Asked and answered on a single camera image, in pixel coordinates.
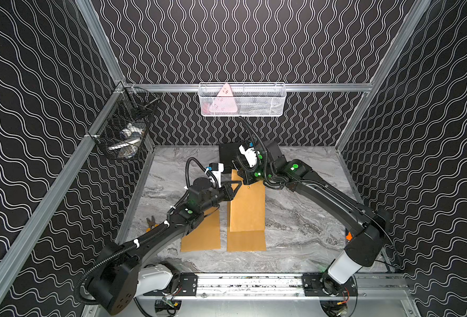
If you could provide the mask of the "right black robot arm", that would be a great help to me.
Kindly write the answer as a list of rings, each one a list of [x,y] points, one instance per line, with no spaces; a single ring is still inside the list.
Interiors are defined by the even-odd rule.
[[[272,190],[286,188],[302,195],[334,216],[347,230],[344,250],[319,280],[325,294],[339,294],[360,269],[374,264],[389,242],[385,210],[374,210],[350,198],[307,163],[299,159],[287,161],[277,142],[263,141],[245,118],[240,118],[240,122],[249,137],[240,145],[234,165],[244,184],[262,182]]]

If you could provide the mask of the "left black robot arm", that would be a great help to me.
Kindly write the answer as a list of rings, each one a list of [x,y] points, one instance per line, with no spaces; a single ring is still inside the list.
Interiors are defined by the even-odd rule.
[[[137,297],[143,262],[194,231],[204,221],[206,211],[235,198],[243,183],[238,180],[220,182],[204,166],[200,169],[205,176],[191,181],[189,166],[196,161],[195,157],[187,160],[186,191],[170,207],[165,221],[126,243],[107,244],[94,264],[76,282],[73,289],[75,301],[100,305],[110,315],[120,313]]]

